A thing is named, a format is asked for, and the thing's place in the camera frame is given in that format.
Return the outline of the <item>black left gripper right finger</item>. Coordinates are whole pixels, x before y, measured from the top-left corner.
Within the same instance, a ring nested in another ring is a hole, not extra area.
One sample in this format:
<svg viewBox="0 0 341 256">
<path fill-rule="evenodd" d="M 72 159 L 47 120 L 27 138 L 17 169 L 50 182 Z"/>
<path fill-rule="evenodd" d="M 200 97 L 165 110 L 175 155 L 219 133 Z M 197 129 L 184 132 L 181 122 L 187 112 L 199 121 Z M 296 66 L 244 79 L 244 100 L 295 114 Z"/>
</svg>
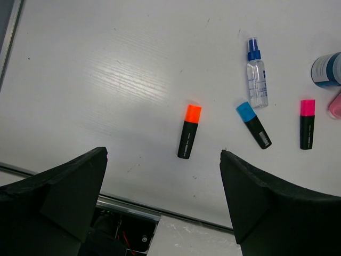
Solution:
<svg viewBox="0 0 341 256">
<path fill-rule="evenodd" d="M 220 170 L 243 255 L 340 255 L 340 197 L 285 181 L 226 150 Z"/>
</svg>

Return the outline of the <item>blue splash-label round jar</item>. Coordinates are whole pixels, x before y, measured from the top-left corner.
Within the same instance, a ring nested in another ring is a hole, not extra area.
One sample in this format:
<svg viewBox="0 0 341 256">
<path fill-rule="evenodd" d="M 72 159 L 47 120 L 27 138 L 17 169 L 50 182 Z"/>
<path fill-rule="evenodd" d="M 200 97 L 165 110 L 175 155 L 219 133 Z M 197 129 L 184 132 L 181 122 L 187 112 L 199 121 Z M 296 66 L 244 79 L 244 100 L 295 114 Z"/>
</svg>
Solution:
<svg viewBox="0 0 341 256">
<path fill-rule="evenodd" d="M 317 58 L 311 68 L 311 78 L 319 87 L 340 86 L 340 52 Z"/>
</svg>

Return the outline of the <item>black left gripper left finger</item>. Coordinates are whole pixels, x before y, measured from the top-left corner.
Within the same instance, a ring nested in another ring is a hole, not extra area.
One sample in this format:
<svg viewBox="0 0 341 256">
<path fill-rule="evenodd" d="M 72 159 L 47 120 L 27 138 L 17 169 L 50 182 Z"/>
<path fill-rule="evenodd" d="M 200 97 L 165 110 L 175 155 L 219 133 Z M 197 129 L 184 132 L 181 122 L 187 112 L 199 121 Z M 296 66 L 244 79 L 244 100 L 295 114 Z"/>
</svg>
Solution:
<svg viewBox="0 0 341 256">
<path fill-rule="evenodd" d="M 107 167 L 106 147 L 1 186 L 1 255 L 77 255 Z"/>
</svg>

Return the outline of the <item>pink cap crayon tube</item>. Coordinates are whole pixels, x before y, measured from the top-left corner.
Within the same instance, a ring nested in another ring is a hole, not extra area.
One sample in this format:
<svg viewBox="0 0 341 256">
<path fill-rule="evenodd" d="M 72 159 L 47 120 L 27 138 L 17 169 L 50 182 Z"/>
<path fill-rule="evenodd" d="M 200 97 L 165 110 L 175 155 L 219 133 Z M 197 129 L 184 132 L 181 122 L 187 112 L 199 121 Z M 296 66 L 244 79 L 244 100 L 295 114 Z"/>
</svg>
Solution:
<svg viewBox="0 0 341 256">
<path fill-rule="evenodd" d="M 331 118 L 341 120 L 341 93 L 333 99 L 328 107 L 328 113 Z"/>
</svg>

